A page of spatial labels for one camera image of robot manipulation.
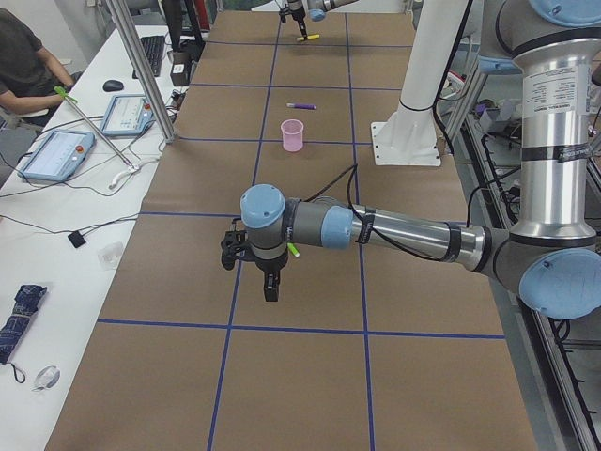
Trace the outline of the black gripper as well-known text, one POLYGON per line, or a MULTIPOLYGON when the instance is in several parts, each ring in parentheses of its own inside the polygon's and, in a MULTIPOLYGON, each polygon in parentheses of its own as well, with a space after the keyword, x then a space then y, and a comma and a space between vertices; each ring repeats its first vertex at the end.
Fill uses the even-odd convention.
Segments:
POLYGON ((295 22, 298 24, 298 27, 299 27, 299 29, 300 29, 300 32, 301 32, 302 34, 304 34, 304 33, 305 33, 305 21, 304 21, 304 18, 305 18, 305 12, 304 12, 304 10, 303 10, 303 9, 297 9, 297 10, 294 10, 294 11, 292 12, 292 18, 293 18, 293 19, 295 20, 295 22))
POLYGON ((266 302, 277 302, 279 300, 279 286, 281 270, 287 263, 287 251, 282 252, 274 258, 255 256, 256 266, 264 273, 264 297, 266 302))

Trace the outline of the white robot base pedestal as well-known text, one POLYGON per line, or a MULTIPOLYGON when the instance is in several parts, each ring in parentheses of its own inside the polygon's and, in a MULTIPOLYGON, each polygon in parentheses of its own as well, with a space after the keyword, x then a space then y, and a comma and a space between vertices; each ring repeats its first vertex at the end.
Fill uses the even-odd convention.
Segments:
POLYGON ((422 7, 407 73, 395 112, 374 122, 375 164, 439 166, 434 119, 440 83, 453 59, 455 41, 470 15, 467 0, 426 1, 422 7))

